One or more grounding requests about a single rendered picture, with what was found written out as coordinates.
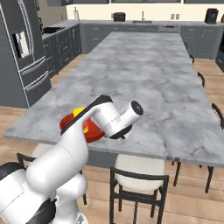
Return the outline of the dark grey side cupboard run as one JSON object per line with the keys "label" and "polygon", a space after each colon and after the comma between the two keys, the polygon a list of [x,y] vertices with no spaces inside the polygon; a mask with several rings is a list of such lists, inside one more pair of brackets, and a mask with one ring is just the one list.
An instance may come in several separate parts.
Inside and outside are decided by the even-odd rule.
{"label": "dark grey side cupboard run", "polygon": [[81,33],[78,24],[52,34],[43,34],[42,39],[50,77],[81,54]]}

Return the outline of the dark grey fridge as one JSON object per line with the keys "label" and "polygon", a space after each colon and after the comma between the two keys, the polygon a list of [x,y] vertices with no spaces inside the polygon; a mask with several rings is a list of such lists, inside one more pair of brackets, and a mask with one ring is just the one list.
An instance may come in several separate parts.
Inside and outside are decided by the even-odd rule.
{"label": "dark grey fridge", "polygon": [[0,106],[28,109],[51,87],[35,0],[0,0]]}

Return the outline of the black coffee machine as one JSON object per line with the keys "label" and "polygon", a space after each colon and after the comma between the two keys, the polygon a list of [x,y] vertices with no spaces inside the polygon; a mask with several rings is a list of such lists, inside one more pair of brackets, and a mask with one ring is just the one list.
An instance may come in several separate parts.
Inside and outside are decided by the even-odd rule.
{"label": "black coffee machine", "polygon": [[206,24],[216,24],[219,11],[215,8],[209,8],[206,10],[205,23]]}

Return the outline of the yellow cup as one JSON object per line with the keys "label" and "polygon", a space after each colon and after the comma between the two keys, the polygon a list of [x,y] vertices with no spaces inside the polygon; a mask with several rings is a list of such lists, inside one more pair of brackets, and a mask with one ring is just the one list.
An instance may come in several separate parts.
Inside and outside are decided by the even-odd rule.
{"label": "yellow cup", "polygon": [[[73,116],[77,116],[84,109],[85,109],[84,107],[75,108],[73,110]],[[84,130],[85,133],[88,132],[88,122],[84,122],[84,124],[83,124],[83,130]]]}

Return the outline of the dark grey long cupboard run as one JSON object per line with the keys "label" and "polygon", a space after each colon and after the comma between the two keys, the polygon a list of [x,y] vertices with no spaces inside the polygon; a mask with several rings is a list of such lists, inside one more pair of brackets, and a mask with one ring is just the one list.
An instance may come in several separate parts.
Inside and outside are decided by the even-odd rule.
{"label": "dark grey long cupboard run", "polygon": [[179,33],[183,42],[188,46],[187,51],[194,58],[216,58],[219,45],[224,32],[224,25],[205,24],[204,22],[152,22],[152,24],[132,24],[128,22],[112,21],[82,21],[80,33],[83,37],[82,47],[84,53],[92,51],[111,32],[158,32],[159,25],[180,25]]}

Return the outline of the grey dishwasher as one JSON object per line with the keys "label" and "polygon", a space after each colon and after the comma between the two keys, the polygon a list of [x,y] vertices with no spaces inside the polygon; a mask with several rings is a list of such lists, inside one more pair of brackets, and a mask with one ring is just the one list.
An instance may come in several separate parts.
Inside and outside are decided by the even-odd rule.
{"label": "grey dishwasher", "polygon": [[180,25],[159,25],[158,32],[180,32]]}

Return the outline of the dark oven stack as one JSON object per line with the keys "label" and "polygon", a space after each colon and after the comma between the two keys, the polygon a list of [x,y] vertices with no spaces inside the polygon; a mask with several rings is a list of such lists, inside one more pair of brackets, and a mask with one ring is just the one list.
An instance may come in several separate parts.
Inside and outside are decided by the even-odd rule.
{"label": "dark oven stack", "polygon": [[222,34],[222,39],[220,42],[219,50],[217,52],[215,63],[220,68],[220,70],[224,73],[224,32]]}

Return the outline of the black hob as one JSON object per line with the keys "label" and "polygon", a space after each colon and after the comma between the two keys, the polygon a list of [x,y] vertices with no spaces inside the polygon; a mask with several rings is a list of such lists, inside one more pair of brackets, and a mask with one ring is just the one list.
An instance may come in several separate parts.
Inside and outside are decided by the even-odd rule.
{"label": "black hob", "polygon": [[44,28],[44,34],[52,34],[64,30],[65,28],[66,27],[46,27]]}

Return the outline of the red bowl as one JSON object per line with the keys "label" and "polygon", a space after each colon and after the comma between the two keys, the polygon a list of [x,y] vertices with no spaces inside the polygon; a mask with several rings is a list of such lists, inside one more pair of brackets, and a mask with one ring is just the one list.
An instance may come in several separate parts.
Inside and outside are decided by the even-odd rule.
{"label": "red bowl", "polygon": [[[59,128],[63,130],[74,118],[73,114],[65,115],[59,122]],[[87,132],[84,133],[86,141],[92,143],[98,141],[104,136],[104,132],[91,120],[87,120]]]}

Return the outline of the black toaster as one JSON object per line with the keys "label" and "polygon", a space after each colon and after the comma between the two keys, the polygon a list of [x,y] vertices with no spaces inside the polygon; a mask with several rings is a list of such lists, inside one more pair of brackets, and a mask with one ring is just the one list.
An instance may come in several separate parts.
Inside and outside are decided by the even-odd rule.
{"label": "black toaster", "polygon": [[126,18],[125,12],[115,12],[113,16],[115,22],[124,22],[125,18]]}

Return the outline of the dark grey wall cupboards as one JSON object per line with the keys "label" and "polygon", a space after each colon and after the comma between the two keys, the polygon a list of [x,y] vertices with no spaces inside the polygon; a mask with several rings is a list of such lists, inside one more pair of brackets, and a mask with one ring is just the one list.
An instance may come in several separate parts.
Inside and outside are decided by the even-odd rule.
{"label": "dark grey wall cupboards", "polygon": [[224,0],[46,0],[48,6],[70,4],[224,4]]}

